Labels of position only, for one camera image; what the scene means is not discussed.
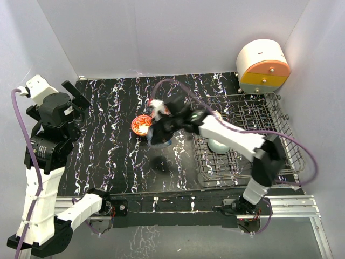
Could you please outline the round pastel drawer cabinet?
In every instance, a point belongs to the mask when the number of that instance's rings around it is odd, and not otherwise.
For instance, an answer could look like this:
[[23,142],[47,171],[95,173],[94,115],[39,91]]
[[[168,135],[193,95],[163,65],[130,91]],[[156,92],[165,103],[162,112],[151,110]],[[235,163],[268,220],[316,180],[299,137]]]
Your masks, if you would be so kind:
[[271,39],[257,39],[240,51],[236,68],[240,89],[245,93],[274,92],[291,73],[280,44]]

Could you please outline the red geometric pattern bowl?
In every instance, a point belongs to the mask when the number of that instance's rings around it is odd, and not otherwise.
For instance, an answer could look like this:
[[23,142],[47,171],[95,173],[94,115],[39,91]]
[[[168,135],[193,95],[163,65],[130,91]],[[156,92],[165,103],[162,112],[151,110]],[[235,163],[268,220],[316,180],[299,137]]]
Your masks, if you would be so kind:
[[151,108],[151,118],[155,118],[156,113],[158,114],[164,114],[164,115],[171,115],[171,112],[166,106],[159,106],[159,107],[154,107],[152,106]]

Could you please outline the orange floral pattern bowl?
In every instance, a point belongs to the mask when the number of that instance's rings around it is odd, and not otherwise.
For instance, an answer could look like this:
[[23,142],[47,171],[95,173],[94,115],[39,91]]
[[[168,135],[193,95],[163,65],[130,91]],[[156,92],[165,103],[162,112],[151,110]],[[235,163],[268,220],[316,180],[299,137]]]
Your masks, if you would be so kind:
[[133,119],[131,123],[132,131],[139,136],[146,136],[151,126],[151,117],[148,115],[140,115]]

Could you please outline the teal dotted pattern bowl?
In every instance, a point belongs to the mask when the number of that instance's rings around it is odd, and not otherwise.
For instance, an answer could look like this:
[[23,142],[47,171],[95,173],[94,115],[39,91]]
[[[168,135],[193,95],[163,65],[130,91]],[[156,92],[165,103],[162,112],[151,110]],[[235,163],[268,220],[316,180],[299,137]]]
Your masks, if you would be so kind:
[[209,149],[216,154],[224,154],[230,150],[229,146],[220,143],[214,139],[208,139]]

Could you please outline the blue white pattern bowl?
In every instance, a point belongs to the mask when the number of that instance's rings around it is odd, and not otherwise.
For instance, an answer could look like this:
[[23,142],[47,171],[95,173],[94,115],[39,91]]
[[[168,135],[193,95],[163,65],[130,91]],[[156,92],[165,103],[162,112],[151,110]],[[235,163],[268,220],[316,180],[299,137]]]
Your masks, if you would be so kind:
[[172,140],[162,139],[154,132],[153,129],[150,129],[147,133],[148,145],[151,148],[166,148],[172,144]]

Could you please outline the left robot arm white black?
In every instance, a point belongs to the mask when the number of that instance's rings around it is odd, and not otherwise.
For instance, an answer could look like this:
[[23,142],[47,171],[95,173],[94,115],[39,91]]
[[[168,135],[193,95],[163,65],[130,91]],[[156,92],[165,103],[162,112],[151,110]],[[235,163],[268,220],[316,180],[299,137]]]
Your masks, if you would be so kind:
[[12,105],[24,135],[26,191],[23,215],[7,246],[23,258],[23,250],[32,256],[49,257],[64,251],[74,231],[95,213],[111,210],[107,191],[92,188],[80,200],[61,213],[55,213],[60,179],[67,158],[81,132],[78,119],[84,119],[90,102],[70,81],[64,92],[35,75],[11,92]]

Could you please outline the white bowl orange leaves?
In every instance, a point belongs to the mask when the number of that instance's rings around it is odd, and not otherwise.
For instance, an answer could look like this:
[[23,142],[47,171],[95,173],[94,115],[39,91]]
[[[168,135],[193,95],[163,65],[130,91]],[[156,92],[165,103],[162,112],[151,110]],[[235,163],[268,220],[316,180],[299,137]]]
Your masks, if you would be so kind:
[[219,119],[221,121],[223,120],[222,115],[218,111],[212,111],[212,112],[213,112],[214,116],[217,117],[217,119]]

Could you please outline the aluminium rail frame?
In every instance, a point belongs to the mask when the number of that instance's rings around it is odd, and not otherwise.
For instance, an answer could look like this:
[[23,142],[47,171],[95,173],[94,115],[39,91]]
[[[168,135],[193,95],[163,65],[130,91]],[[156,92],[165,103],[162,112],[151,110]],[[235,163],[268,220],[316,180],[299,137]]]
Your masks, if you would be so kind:
[[32,214],[32,223],[45,226],[48,220],[66,221],[68,230],[83,222],[109,220],[114,228],[133,226],[223,226],[235,227],[236,220],[309,218],[322,258],[332,252],[321,223],[321,214],[312,195],[266,196],[252,213],[237,212],[237,198],[176,195],[169,197],[58,197],[41,209],[43,217]]

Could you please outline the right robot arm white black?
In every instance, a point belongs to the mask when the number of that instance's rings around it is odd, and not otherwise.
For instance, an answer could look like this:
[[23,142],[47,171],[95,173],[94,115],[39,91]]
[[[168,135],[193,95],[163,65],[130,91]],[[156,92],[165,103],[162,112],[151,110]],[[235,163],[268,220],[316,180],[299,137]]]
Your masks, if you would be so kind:
[[215,140],[243,155],[252,164],[250,180],[243,194],[227,210],[253,214],[285,165],[279,136],[244,131],[216,117],[209,108],[195,110],[180,97],[168,102],[151,99],[148,108],[154,117],[147,133],[151,147],[164,148],[179,130]]

